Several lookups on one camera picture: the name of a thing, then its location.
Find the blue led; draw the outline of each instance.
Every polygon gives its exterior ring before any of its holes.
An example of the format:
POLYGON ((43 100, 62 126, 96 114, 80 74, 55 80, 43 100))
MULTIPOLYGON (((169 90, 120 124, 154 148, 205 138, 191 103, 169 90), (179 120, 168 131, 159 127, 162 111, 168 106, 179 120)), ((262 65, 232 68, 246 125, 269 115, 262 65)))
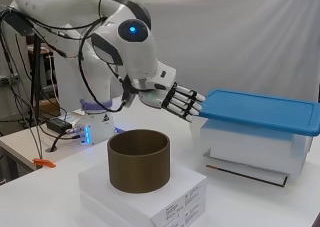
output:
POLYGON ((89 135, 89 128, 85 127, 85 132, 86 132, 86 143, 90 144, 90 135, 89 135))
POLYGON ((129 27, 130 34, 136 34, 138 32, 138 29, 135 26, 129 27))

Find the cylindrical container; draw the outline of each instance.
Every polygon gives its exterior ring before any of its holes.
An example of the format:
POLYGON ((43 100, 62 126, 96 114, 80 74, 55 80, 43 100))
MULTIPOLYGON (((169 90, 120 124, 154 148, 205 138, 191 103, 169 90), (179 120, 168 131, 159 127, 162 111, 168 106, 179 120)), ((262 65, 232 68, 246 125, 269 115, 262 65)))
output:
POLYGON ((170 179, 170 140, 157 131, 132 130, 108 141, 110 183, 127 193, 147 193, 170 179))

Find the table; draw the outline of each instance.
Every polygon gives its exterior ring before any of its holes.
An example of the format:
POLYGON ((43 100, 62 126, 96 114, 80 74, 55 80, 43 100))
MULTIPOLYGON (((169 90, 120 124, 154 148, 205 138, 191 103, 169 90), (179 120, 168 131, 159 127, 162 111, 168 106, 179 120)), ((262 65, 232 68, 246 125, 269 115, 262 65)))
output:
MULTIPOLYGON (((42 128, 47 133, 57 136, 57 133, 47 129, 46 125, 42 125, 42 128)), ((37 143, 39 144, 36 128, 33 127, 32 131, 36 137, 37 143)), ((39 133, 43 148, 43 158, 49 159, 52 162, 57 162, 89 148, 89 146, 78 144, 77 140, 60 140, 57 144, 59 151, 48 153, 45 150, 51 148, 55 138, 44 134, 40 128, 39 133)), ((14 180, 19 177, 17 163, 30 172, 37 169, 37 166, 33 164, 33 159, 39 158, 39 154, 36 149, 34 139, 28 129, 1 137, 0 149, 4 155, 3 161, 1 161, 0 164, 4 170, 3 173, 6 180, 14 180)))
MULTIPOLYGON (((320 211, 320 138, 314 139, 301 178, 289 179, 280 188, 207 169, 194 161, 188 123, 165 110, 135 101, 114 119, 122 129, 147 128, 167 134, 172 161, 208 176, 207 210, 192 227, 310 227, 320 211)), ((1 186, 1 225, 106 226, 82 209, 78 186, 78 173, 104 161, 106 155, 106 143, 101 143, 58 161, 55 169, 43 168, 1 186)))

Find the plastic storage box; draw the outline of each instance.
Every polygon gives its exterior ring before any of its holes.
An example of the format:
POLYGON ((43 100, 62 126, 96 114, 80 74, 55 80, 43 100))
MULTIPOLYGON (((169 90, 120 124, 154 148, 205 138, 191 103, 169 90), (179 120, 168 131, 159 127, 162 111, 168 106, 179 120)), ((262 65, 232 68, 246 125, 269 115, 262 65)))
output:
POLYGON ((202 156, 299 177, 312 137, 320 133, 320 105, 214 90, 191 131, 202 156))

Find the blue lid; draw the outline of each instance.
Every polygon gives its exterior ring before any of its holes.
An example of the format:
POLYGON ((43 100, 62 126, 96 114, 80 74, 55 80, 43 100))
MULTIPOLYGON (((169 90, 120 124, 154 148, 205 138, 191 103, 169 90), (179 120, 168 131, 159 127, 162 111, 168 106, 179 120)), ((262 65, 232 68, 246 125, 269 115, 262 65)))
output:
POLYGON ((228 90, 209 92, 200 117, 293 134, 320 134, 320 104, 228 90))

